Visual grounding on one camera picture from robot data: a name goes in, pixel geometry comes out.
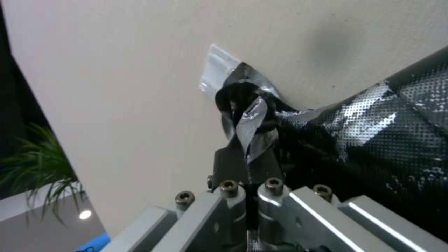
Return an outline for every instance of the light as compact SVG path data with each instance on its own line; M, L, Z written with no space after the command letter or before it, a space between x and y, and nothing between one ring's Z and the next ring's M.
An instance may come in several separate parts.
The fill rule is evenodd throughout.
M90 210L84 210L84 211L82 211L80 214L79 214L79 218L81 219L81 220L85 220L85 219L87 219L88 217L90 217L92 215L92 211L90 211Z

